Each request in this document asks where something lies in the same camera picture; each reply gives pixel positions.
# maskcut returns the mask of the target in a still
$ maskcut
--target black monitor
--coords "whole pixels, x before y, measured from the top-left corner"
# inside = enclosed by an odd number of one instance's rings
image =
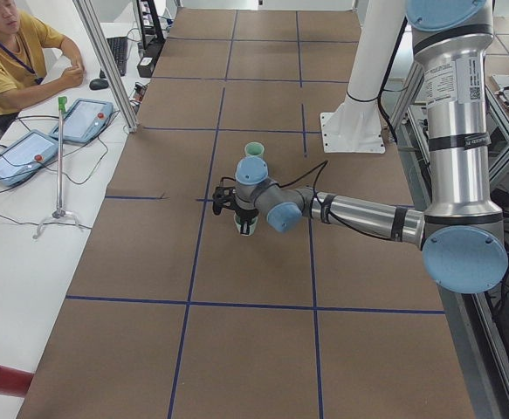
[[[165,43],[165,37],[155,7],[155,0],[134,0],[133,6],[135,21],[140,30],[141,49],[146,52],[151,47],[159,51]]]

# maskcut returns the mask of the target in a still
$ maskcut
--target green clamp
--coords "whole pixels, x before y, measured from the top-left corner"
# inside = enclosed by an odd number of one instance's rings
[[[58,98],[58,110],[61,113],[65,113],[65,104],[68,103],[68,98],[66,96],[60,96]]]

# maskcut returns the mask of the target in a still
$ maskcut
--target yellow shirt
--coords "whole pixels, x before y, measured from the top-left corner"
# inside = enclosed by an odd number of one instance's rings
[[[59,48],[64,35],[22,10],[19,11],[19,23],[16,37],[20,52],[15,55],[32,67],[38,77],[44,77],[46,66],[43,48]],[[35,86],[37,76],[31,74],[0,47],[0,93]],[[0,115],[19,111],[20,109],[16,108],[0,107]]]

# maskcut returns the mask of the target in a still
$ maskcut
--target blue tablet device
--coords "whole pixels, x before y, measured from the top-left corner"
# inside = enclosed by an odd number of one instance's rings
[[[58,154],[58,142],[37,130],[31,130],[0,151],[0,183],[5,186],[25,182]]]
[[[111,102],[77,99],[64,116],[64,141],[87,144],[103,129],[111,113],[113,113]],[[58,124],[50,136],[58,138]]]

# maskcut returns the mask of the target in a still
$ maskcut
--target label on robot arm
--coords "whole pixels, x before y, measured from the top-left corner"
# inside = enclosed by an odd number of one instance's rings
[[[474,103],[483,100],[480,66],[478,57],[456,60],[457,101],[459,103]]]
[[[424,83],[428,108],[457,100],[456,62],[430,68]]]

